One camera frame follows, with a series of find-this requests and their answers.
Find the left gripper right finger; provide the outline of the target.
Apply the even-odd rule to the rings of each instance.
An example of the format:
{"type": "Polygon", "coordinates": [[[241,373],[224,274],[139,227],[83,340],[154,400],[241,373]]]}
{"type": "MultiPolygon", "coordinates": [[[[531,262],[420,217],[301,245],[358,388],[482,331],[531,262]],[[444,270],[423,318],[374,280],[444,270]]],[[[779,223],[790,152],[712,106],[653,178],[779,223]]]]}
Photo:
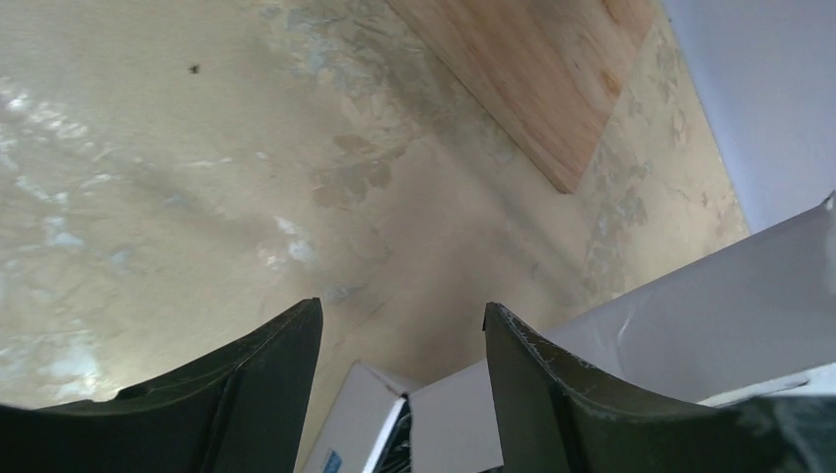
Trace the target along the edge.
{"type": "Polygon", "coordinates": [[[714,408],[645,390],[487,304],[487,364],[507,472],[831,472],[831,396],[714,408]]]}

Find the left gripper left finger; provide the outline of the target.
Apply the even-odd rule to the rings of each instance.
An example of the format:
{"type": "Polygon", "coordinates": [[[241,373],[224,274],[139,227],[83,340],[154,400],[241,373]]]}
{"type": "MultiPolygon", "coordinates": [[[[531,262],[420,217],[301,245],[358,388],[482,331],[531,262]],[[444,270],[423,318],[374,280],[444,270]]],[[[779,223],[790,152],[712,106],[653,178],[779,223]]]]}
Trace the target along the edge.
{"type": "Polygon", "coordinates": [[[290,472],[323,326],[319,299],[108,401],[3,406],[5,472],[290,472]]]}

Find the white hair clipper kit box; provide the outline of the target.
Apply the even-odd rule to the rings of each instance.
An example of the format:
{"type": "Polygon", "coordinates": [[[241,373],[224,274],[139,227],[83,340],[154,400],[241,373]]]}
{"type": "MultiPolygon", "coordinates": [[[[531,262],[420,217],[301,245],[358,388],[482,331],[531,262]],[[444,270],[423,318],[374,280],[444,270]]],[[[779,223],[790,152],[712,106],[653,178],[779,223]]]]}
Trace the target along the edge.
{"type": "MultiPolygon", "coordinates": [[[[701,406],[835,400],[835,201],[539,334],[624,381],[701,406]]],[[[304,470],[507,472],[487,357],[417,390],[356,363],[304,470]]]]}

